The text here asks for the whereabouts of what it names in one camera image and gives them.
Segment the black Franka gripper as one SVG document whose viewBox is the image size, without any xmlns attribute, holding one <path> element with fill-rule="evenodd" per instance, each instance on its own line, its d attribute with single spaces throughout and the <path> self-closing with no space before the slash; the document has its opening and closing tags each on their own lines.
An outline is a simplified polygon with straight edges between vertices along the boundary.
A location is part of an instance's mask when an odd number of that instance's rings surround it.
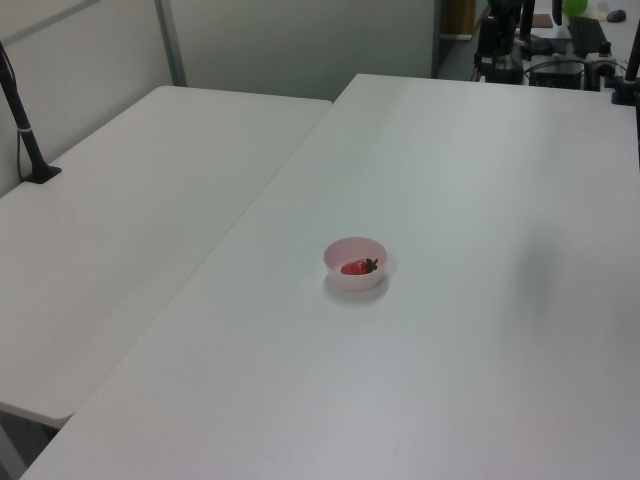
<svg viewBox="0 0 640 480">
<path fill-rule="evenodd" d="M 493 64 L 482 59 L 497 60 L 512 53 L 515 28 L 511 18 L 489 16 L 481 21 L 475 53 L 477 82 L 489 82 L 493 75 Z M 521 67 L 513 61 L 505 62 L 501 76 L 503 83 L 520 83 Z"/>
</svg>

